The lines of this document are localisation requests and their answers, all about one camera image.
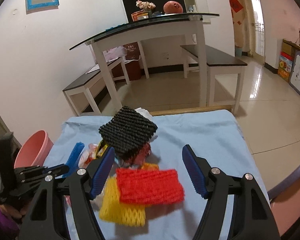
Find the bed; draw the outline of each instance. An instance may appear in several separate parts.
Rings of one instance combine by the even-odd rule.
[[[110,119],[109,116],[70,118],[62,125],[62,134],[52,147],[44,165],[51,167],[65,163],[72,148],[79,141],[86,147],[89,143],[98,143],[101,140],[98,128]],[[207,201],[195,192],[183,164],[181,150],[185,144],[189,144],[197,156],[206,158],[212,167],[218,167],[228,175],[242,177],[245,173],[253,174],[268,200],[261,175],[240,127],[229,111],[154,116],[153,121],[157,124],[158,130],[150,143],[152,155],[147,161],[157,163],[161,170],[177,170],[184,187],[185,201],[174,205],[146,208],[146,225],[139,228],[104,222],[98,217],[97,206],[93,206],[106,240],[193,238]],[[232,208],[233,196],[229,195],[221,240],[228,237]],[[66,217],[71,239],[78,239],[70,207],[67,207]]]

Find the wooden bench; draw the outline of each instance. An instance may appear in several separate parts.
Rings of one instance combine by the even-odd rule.
[[[182,45],[183,71],[184,78],[188,77],[189,71],[198,70],[199,67],[189,67],[188,57],[198,62],[198,53],[196,45]],[[207,105],[234,105],[232,113],[235,114],[239,108],[240,98],[243,88],[244,71],[247,64],[236,57],[224,53],[210,46],[206,48],[206,64],[207,64]],[[215,76],[220,74],[237,74],[237,88],[233,101],[214,102]]]
[[[121,64],[124,76],[114,78],[113,75],[112,75],[111,70],[118,64]],[[113,82],[115,80],[120,80],[120,79],[124,78],[126,80],[127,84],[128,85],[130,84],[130,80],[129,80],[129,76],[128,76],[128,73],[127,73],[124,57],[120,57],[116,60],[112,60],[112,61],[108,62],[107,65],[108,65],[108,69],[110,71]],[[68,98],[70,104],[72,105],[74,111],[76,112],[76,114],[78,116],[91,115],[91,114],[100,115],[101,114],[101,112],[100,112],[96,102],[94,101],[94,98],[93,98],[91,92],[90,92],[90,88],[95,83],[97,83],[101,78],[102,78],[102,75],[100,73],[100,69],[92,71],[90,73],[85,73],[85,74],[81,75],[79,78],[77,78],[74,82],[72,82],[70,85],[68,85],[63,90],[63,92],[65,93],[66,97]],[[79,93],[84,93],[84,95],[87,98],[91,108],[93,109],[93,112],[91,112],[91,113],[81,113],[81,111],[79,111],[77,109],[77,107],[75,106],[74,102],[71,99],[71,96],[75,95],[75,94],[79,94]]]

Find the silver screw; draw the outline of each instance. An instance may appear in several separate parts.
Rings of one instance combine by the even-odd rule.
[[[220,174],[220,172],[221,172],[220,169],[218,169],[218,168],[212,168],[211,171],[213,174]]]
[[[86,173],[86,170],[85,169],[78,169],[77,170],[77,174],[78,175],[84,175]]]
[[[248,179],[248,180],[252,180],[253,176],[252,176],[252,174],[247,173],[247,174],[245,174],[245,178]]]
[[[53,178],[53,176],[48,175],[45,177],[45,181],[47,181],[47,182],[52,181],[52,178]]]

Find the door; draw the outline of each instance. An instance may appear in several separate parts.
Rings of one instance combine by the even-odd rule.
[[[258,62],[265,62],[264,20],[260,0],[246,0],[250,33],[250,50]]]

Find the pomegranate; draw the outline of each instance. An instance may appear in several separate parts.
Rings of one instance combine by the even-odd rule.
[[[183,13],[182,5],[176,1],[166,2],[163,6],[163,10],[166,14]]]

